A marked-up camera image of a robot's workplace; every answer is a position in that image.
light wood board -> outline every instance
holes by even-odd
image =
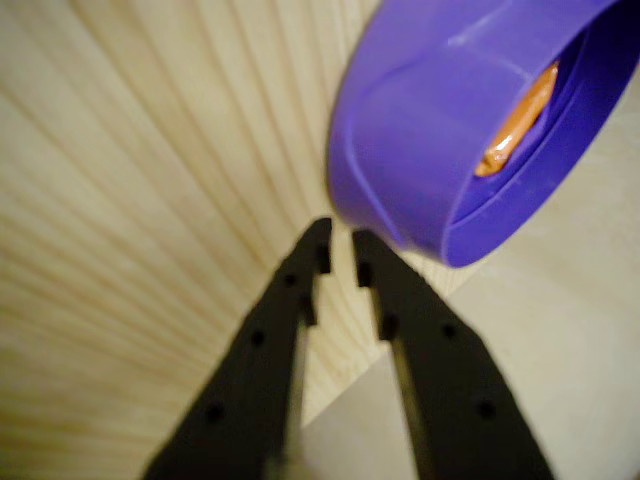
[[[0,2],[0,476],[129,479],[312,218],[376,1]],[[405,255],[447,294],[453,273]],[[380,354],[348,229],[305,419]]]

black plastic jaw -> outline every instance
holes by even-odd
[[[247,315],[146,480],[277,478],[299,430],[315,279],[331,269],[331,219],[314,222]]]
[[[420,478],[552,479],[480,337],[376,235],[357,231],[353,245],[391,342]]]

purple cap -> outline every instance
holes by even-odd
[[[638,0],[386,0],[335,106],[340,214],[460,267],[551,195],[613,109],[640,53]],[[541,73],[553,96],[498,174],[474,175]]]

light wood grain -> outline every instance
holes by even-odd
[[[376,1],[0,2],[0,476],[134,478],[295,238]],[[305,419],[380,354],[336,226]],[[405,258],[443,293],[452,273]]]

